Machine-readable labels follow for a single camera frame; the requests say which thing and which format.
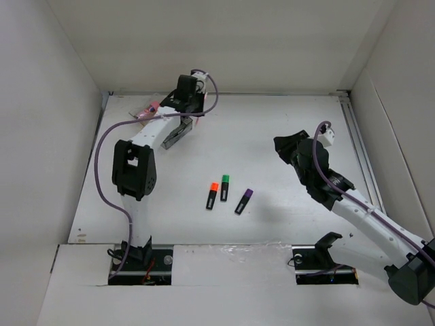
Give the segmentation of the pink glitter bottle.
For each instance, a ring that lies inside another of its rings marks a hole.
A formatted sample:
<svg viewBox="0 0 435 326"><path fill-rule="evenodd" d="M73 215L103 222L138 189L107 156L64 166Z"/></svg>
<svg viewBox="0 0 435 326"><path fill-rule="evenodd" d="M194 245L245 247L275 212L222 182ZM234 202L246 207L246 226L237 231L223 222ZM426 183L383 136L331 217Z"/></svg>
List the pink glitter bottle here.
<svg viewBox="0 0 435 326"><path fill-rule="evenodd" d="M141 108L135 114L135 117L138 120L153 117L157 113L159 107L160 107L160 103L157 101L153 101L149 105L145 106L144 108Z"/></svg>

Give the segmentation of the green cap highlighter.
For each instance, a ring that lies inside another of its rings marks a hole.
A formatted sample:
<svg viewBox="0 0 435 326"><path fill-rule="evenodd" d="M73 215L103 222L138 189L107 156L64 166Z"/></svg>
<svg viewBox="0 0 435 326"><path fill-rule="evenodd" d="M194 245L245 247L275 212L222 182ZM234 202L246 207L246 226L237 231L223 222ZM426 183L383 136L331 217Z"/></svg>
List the green cap highlighter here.
<svg viewBox="0 0 435 326"><path fill-rule="evenodd" d="M221 191L220 191L220 201L226 202L228 199L228 190L229 190L230 176L223 175L221 182Z"/></svg>

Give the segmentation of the orange cap highlighter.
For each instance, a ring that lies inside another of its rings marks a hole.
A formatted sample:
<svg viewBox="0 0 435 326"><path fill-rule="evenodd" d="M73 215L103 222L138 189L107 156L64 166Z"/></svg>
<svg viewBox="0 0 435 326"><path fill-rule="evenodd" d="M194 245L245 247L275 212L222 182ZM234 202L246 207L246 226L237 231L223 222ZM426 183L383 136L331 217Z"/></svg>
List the orange cap highlighter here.
<svg viewBox="0 0 435 326"><path fill-rule="evenodd" d="M208 211L211 211L213 209L213 206L215 204L215 199L218 194L219 186L220 184L217 182L213 182L211 184L211 187L209 189L209 195L207 197L206 207L205 207Z"/></svg>

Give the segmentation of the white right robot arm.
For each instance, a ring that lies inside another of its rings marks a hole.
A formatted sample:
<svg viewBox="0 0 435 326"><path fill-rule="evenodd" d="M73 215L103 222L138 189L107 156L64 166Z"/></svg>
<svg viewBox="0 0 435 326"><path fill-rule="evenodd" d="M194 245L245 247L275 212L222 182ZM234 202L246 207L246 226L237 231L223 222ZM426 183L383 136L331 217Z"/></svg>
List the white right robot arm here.
<svg viewBox="0 0 435 326"><path fill-rule="evenodd" d="M384 280L403 301L419 305L434 290L434 241L426 241L392 221L363 197L354 184L329 167L329 128L311 138L306 131L273 139L275 151L296 171L310 197L342 217L376 244L352 245L350 237L329 232L315 243L314 259L324 268L345 264Z"/></svg>

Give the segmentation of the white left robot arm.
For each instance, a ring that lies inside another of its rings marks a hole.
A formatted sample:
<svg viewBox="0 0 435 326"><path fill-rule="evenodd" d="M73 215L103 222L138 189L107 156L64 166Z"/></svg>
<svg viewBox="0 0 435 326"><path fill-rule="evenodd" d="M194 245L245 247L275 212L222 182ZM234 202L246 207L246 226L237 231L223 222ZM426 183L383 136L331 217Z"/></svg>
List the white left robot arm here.
<svg viewBox="0 0 435 326"><path fill-rule="evenodd" d="M127 141L119 140L114 148L112 183L121 195L124 210L133 221L128 261L136 269L151 263L151 252L144 248L151 236L148 225L148 196L157 182L156 152L169 149L193 129L191 113L204 109L206 72L180 75L177 87L160 103L152 102L133 115L143 128Z"/></svg>

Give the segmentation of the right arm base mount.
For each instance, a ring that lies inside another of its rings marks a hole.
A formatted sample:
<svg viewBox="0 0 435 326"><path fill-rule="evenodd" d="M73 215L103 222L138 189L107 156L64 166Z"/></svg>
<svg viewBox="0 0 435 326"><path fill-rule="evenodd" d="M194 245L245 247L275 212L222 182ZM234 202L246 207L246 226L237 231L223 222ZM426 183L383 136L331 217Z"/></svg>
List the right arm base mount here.
<svg viewBox="0 0 435 326"><path fill-rule="evenodd" d="M340 234L329 232L315 244L292 245L287 265L294 269L297 285L359 285L355 269L334 262L328 252L341 238Z"/></svg>

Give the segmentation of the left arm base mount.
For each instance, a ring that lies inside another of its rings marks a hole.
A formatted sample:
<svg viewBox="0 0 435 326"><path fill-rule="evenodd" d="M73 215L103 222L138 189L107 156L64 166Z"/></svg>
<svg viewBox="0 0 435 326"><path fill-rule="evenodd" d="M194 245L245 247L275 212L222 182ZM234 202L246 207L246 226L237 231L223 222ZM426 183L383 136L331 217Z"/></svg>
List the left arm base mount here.
<svg viewBox="0 0 435 326"><path fill-rule="evenodd" d="M124 265L117 272L124 257L126 245L127 242L123 241L119 247L107 250L107 254L111 257L108 285L171 285L173 246L154 246L152 238L143 247L132 246Z"/></svg>

